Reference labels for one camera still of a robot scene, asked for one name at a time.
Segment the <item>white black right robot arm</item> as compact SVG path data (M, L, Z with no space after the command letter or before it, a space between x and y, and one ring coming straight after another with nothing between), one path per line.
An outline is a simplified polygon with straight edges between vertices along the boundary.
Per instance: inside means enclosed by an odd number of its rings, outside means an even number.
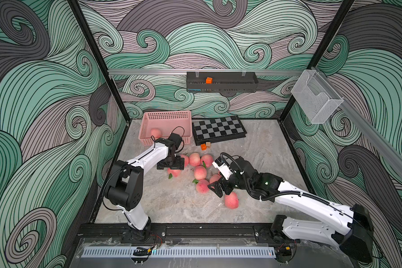
M314 218L302 221L278 215L271 227L282 243L308 240L338 247L349 258L373 262L374 227L367 208L328 201L306 192L271 173L259 173L242 157L234 159L222 153L213 166L221 178L208 187L218 197L230 195L235 189L246 191L259 202L286 205Z

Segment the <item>peach with leaf back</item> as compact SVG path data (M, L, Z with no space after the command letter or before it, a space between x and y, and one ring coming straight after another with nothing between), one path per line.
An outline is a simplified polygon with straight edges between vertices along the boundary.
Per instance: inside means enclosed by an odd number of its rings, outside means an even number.
M189 157L186 155L181 155L181 157L184 159L184 166L188 166L189 165Z

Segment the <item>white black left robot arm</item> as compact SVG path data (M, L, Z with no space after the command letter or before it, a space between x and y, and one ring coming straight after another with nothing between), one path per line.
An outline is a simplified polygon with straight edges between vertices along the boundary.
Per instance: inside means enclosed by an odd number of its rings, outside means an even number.
M168 138L154 140L146 151L133 159L114 163L105 182L103 196L122 211L132 229L145 232L150 224L150 219L140 203L144 175L152 168L183 170L184 159L177 155L182 144L183 138L171 133Z

